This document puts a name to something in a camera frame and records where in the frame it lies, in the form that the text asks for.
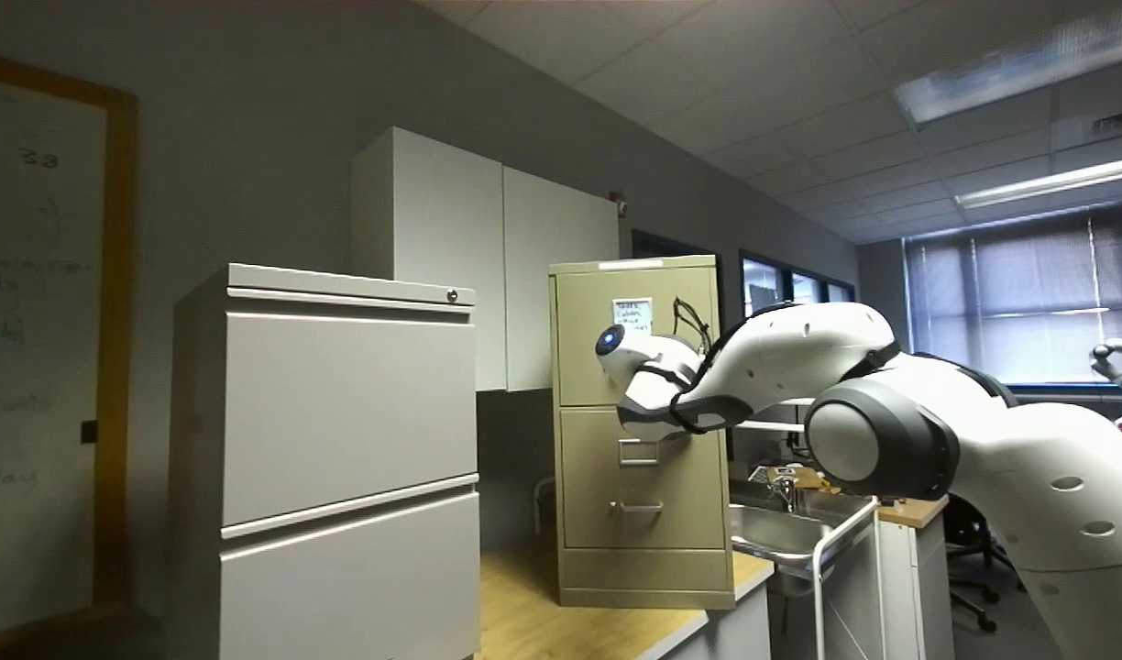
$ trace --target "tall white cabinet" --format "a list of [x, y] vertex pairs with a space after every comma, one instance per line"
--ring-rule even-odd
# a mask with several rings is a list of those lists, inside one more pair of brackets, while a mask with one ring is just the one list
[[176, 307], [170, 657], [473, 657], [473, 297], [232, 265]]
[[551, 265], [620, 257], [608, 199], [389, 129], [353, 156], [353, 266], [476, 293], [476, 387], [551, 387]]

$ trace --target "desk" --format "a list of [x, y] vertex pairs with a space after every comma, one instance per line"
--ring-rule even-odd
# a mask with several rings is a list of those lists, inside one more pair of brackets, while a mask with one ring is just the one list
[[742, 607], [763, 607], [771, 561], [734, 555], [738, 607], [567, 607], [555, 595], [555, 556], [542, 555], [483, 555], [482, 565], [482, 660], [627, 660], [627, 657], [683, 657], [696, 633], [747, 638], [767, 650], [771, 632], [745, 617], [745, 632], [730, 626]]

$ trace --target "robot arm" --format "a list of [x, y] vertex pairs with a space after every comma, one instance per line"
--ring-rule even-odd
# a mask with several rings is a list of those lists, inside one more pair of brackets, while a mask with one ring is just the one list
[[622, 434], [654, 440], [811, 396], [802, 442], [823, 472], [870, 496], [963, 496], [989, 518], [1061, 650], [1122, 660], [1122, 434], [1108, 419], [1017, 408], [988, 373], [907, 354], [864, 305], [752, 316], [703, 359], [608, 331], [597, 359], [622, 387]]

